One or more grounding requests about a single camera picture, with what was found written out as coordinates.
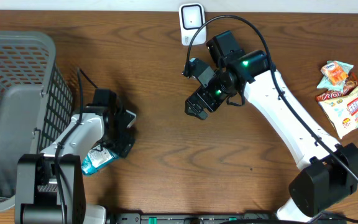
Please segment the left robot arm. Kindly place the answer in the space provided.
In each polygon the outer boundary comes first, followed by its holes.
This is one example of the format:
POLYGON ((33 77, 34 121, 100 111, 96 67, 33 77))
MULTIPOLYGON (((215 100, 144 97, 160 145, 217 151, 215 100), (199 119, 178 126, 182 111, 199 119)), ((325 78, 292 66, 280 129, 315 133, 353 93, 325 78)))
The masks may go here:
POLYGON ((97 88, 59 137, 38 154, 24 154, 17 164, 15 222, 115 223, 101 205, 88 205, 81 164, 90 151, 127 157, 135 143, 129 129, 136 115, 117 94, 97 88))

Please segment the red Top chocolate bar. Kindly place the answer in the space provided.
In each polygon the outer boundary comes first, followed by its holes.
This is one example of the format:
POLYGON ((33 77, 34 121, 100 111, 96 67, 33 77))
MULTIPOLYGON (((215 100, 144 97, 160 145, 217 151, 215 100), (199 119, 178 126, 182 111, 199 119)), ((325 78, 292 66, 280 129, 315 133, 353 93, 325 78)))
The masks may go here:
POLYGON ((345 81, 344 88, 342 90, 327 90, 324 93, 315 97, 317 102, 329 100, 333 98, 339 98, 348 95, 358 85, 358 78, 355 73, 351 72, 349 78, 345 81))

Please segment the blue mouthwash bottle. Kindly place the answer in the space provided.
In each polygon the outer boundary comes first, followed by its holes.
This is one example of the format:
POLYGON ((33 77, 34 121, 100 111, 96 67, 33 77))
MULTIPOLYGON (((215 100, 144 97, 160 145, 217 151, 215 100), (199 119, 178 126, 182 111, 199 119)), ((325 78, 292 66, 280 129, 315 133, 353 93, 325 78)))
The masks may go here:
POLYGON ((109 149, 103 148, 101 145, 97 145, 89 151, 82 162, 82 173, 86 176, 93 175, 103 167, 109 165, 112 161, 116 161, 118 159, 118 155, 109 149))

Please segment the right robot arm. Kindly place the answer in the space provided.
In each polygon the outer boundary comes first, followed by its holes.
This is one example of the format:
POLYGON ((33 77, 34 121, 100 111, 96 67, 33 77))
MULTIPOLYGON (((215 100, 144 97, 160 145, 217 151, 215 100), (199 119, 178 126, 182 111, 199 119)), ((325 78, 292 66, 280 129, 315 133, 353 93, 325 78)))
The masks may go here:
POLYGON ((358 148, 341 145, 308 114, 264 51, 244 52, 230 31, 213 37, 207 48, 215 67, 199 58, 185 64, 184 76, 200 83, 185 102, 186 114, 206 119, 234 95, 263 114, 300 171, 289 185, 290 199, 276 213, 278 219, 310 222, 357 190, 358 148))

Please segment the yellow snack bag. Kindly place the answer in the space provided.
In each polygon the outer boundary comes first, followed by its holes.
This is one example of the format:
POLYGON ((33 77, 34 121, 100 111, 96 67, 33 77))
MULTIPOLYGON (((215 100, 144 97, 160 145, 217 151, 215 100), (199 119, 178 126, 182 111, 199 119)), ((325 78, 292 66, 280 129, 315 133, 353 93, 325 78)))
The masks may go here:
POLYGON ((358 86, 348 95, 318 103, 342 139, 358 128, 358 86))

